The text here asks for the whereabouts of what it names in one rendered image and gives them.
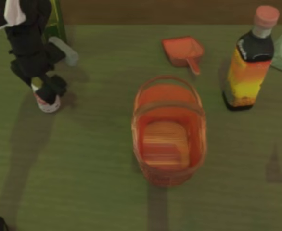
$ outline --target wooden table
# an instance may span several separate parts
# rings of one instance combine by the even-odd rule
[[[282,175],[270,162],[282,164],[282,72],[270,69],[250,111],[227,111],[219,88],[249,28],[70,26],[80,63],[57,67],[70,92],[55,115],[10,72],[0,32],[0,215],[19,231],[282,230]],[[172,67],[160,43],[184,35],[205,47],[196,79]],[[138,86],[163,74],[194,83],[208,122],[205,165],[169,190],[143,179],[130,131]]]

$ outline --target brown wall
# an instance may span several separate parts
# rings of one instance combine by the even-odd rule
[[[251,24],[259,5],[282,0],[60,0],[66,24]]]

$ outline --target yellow and orange label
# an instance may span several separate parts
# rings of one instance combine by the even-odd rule
[[[246,62],[236,49],[228,73],[227,82],[232,91],[233,106],[254,104],[271,61]]]

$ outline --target pink bottle cap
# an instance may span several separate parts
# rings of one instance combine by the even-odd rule
[[[256,10],[255,25],[264,28],[274,27],[279,19],[279,10],[272,6],[259,6]]]

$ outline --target basket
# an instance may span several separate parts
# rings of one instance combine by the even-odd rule
[[[180,185],[204,161],[205,113],[198,93],[183,79],[160,76],[145,82],[135,98],[131,127],[135,156],[153,185]]]

